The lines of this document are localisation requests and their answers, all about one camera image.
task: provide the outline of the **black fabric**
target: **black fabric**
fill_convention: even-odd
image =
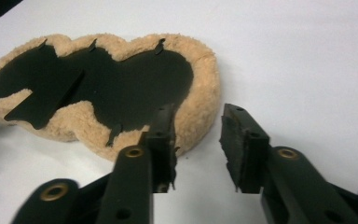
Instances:
[[[33,91],[30,97],[37,100],[24,100],[6,120],[25,120],[36,129],[46,126],[54,114],[50,110],[89,101],[99,122],[110,129],[119,126],[131,131],[148,124],[159,106],[177,108],[192,81],[191,65],[169,50],[158,55],[149,50],[116,62],[102,48],[81,49],[58,58],[52,46],[42,45],[0,70],[0,98],[23,89]]]

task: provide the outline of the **beige fleece trim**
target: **beige fleece trim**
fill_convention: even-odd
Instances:
[[[180,155],[190,150],[209,131],[219,106],[220,80],[216,58],[213,52],[198,40],[183,35],[168,34],[148,35],[130,42],[108,34],[86,35],[75,40],[65,35],[48,35],[13,49],[0,59],[0,70],[14,58],[39,46],[45,40],[47,45],[55,48],[58,57],[63,57],[87,48],[97,39],[96,47],[106,49],[114,60],[123,61],[135,54],[154,49],[161,38],[166,39],[165,49],[175,51],[186,58],[194,74],[189,94],[180,105],[174,120],[176,146],[180,148],[177,155]],[[58,141],[78,139],[99,156],[110,161],[116,159],[117,153],[122,148],[137,144],[142,131],[148,129],[148,126],[144,126],[142,130],[123,132],[115,138],[112,147],[106,147],[110,130],[97,121],[92,104],[87,101],[57,110],[48,125],[41,130],[35,130],[24,121],[5,121],[4,116],[31,93],[30,90],[22,90],[0,99],[0,123],[18,124],[39,136]]]

